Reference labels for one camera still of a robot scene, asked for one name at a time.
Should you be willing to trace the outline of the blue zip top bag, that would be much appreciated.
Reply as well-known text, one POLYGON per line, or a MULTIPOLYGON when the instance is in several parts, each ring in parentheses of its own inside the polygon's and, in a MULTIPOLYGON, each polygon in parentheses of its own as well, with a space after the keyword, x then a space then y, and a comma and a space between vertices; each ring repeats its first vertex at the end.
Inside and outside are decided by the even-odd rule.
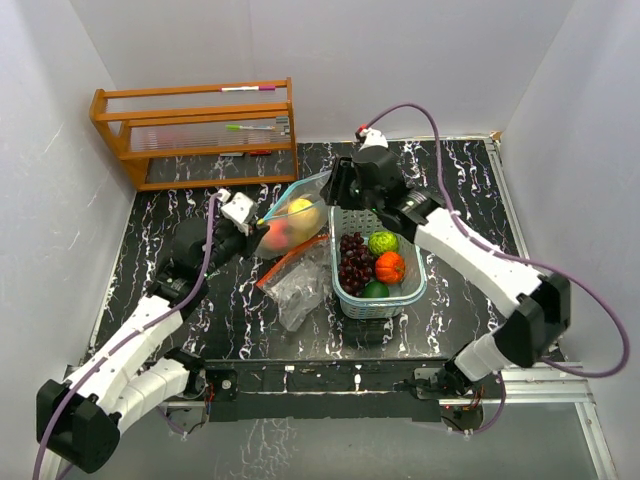
POLYGON ((330 172, 316 173, 294 182, 262 218, 268 232, 255 256, 273 259, 287 254, 315 236, 326 224, 328 207, 320 195, 330 172))

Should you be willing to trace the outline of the yellow apple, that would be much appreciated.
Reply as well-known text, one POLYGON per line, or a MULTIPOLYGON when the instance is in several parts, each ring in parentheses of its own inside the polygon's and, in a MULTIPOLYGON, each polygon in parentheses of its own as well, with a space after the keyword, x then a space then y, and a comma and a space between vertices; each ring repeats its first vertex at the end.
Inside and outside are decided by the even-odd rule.
POLYGON ((298 243, 310 239, 318 230, 319 210, 307 198, 293 200, 287 210, 291 238, 298 243))

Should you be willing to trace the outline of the purple grapes bunch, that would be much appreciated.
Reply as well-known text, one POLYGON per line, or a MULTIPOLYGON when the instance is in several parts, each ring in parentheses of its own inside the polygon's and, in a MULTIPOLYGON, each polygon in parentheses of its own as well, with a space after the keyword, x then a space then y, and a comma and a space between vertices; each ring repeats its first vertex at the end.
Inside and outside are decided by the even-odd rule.
POLYGON ((376 257, 369 250, 360 232, 343 234, 339 242, 338 279, 349 295, 360 297, 373 280, 376 257))

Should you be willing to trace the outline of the red orange peach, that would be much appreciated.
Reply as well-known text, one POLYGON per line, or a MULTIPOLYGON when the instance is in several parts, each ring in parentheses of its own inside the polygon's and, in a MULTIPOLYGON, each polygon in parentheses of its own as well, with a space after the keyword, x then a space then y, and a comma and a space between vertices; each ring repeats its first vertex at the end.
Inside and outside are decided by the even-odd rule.
POLYGON ((292 247, 290 227, 286 219, 269 223, 269 230, 262 238, 262 246, 270 252, 286 252, 292 247))

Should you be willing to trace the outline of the orange pumpkin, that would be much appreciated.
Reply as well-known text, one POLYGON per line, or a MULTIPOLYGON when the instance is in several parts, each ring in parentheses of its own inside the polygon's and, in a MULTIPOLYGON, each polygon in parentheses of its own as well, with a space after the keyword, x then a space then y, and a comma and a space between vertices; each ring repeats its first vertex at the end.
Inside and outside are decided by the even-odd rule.
POLYGON ((376 279, 384 284, 393 285, 403 281, 406 272, 404 258, 396 252, 383 253, 375 263, 376 279))

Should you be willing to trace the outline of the orange zip plastic bag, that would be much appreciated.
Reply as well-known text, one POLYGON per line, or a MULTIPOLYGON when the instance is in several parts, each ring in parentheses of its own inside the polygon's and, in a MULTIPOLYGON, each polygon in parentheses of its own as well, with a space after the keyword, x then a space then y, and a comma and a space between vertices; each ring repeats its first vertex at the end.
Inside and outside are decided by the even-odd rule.
POLYGON ((276 304, 282 327, 296 332, 306 316, 332 291, 329 237, 315 236, 295 247, 257 286, 276 304))

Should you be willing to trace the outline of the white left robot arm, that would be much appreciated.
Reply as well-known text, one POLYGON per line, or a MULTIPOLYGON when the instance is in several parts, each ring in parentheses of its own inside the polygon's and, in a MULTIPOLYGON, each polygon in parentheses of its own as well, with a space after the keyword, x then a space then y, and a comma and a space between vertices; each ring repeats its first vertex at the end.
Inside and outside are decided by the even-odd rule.
POLYGON ((194 399, 204 392, 207 376, 192 354, 174 348, 151 367, 145 363, 207 295, 207 272, 235 256, 251 256, 264 233, 257 221, 237 224, 229 218, 192 218, 178 225, 169 254, 130 317, 89 361, 37 392, 35 478, 46 452, 96 472, 123 434, 151 410, 178 394, 194 399))

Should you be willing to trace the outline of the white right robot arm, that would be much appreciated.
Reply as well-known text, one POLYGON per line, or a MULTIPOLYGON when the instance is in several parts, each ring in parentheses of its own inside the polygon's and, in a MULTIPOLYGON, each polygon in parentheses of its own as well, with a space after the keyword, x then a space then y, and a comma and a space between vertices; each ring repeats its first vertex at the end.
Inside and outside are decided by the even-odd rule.
POLYGON ((510 365, 536 363, 570 325, 571 287, 560 274, 503 257, 423 187, 405 183, 394 155, 366 147, 334 160, 321 190, 327 205, 369 210, 393 233, 435 254, 473 283, 503 315, 504 324, 461 348, 431 379, 432 388, 471 395, 486 376, 510 365))

